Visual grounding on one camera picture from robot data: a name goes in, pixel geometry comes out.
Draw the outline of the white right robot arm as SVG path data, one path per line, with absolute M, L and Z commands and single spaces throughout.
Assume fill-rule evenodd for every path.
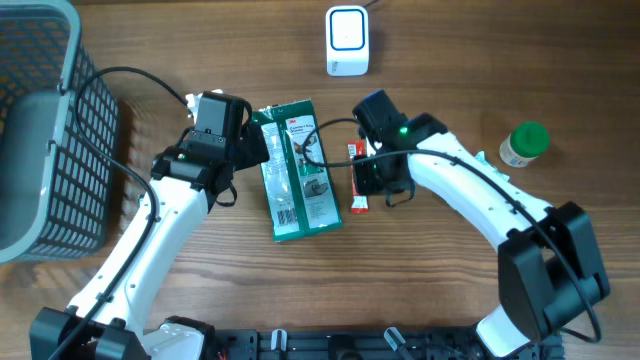
M 588 214 L 574 202 L 554 207 L 482 165 L 428 113 L 408 119 L 378 90 L 353 109 L 373 147 L 353 168 L 357 191 L 383 195 L 424 187 L 461 214 L 497 253 L 499 305 L 475 326 L 484 348 L 506 358 L 566 332 L 610 293 Z

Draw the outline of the green lid jar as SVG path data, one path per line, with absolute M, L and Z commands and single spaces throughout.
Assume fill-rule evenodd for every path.
M 524 122 L 501 143 L 499 155 L 506 165 L 523 168 L 544 154 L 550 143 L 550 134 L 542 124 Z

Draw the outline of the red snack stick pack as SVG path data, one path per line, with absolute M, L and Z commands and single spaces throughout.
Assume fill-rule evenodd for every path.
M 364 140 L 354 140 L 347 144 L 349 159 L 353 161 L 357 156 L 366 154 L 366 145 Z M 369 212 L 368 199 L 366 196 L 361 195 L 356 189 L 355 171 L 351 168 L 351 183 L 352 183 L 352 214 L 366 214 Z

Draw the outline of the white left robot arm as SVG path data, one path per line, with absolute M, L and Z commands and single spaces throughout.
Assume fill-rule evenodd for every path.
M 154 160 L 139 210 L 98 273 L 63 311 L 43 308 L 30 328 L 35 359 L 214 359 L 214 326 L 180 316 L 145 330 L 151 304 L 191 233 L 233 175 L 269 159 L 250 104 L 205 92 L 193 128 Z

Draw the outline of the green white packaged item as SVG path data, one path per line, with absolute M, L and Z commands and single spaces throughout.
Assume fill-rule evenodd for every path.
M 270 160 L 261 165 L 276 242 L 312 236 L 342 226 L 317 120 L 309 99 L 253 112 Z

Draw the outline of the teal tissue pack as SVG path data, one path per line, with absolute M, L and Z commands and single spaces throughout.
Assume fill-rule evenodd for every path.
M 482 168 L 481 172 L 488 176 L 491 180 L 495 182 L 509 182 L 510 176 L 501 172 L 494 164 L 489 162 L 484 151 L 479 151 L 474 156 L 474 158 Z

